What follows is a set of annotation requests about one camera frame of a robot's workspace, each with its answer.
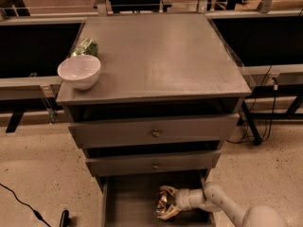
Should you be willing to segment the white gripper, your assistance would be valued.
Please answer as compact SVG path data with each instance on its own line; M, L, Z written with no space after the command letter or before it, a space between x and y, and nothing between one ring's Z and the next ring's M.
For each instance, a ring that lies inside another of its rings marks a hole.
M175 197L176 206L170 205L169 207L158 205L155 213L158 218L168 220L177 216L181 211L189 211L192 209L203 209L205 207L205 196L202 189L176 189L172 186L162 185L161 191L170 193Z

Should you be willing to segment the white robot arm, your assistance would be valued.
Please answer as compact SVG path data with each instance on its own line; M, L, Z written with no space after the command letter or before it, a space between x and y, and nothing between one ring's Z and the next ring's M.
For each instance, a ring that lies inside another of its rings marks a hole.
M213 182L199 189L176 189L168 185L160 187L155 210L160 219L167 220L193 209L223 211L235 227L289 227L285 218L267 205L242 209Z

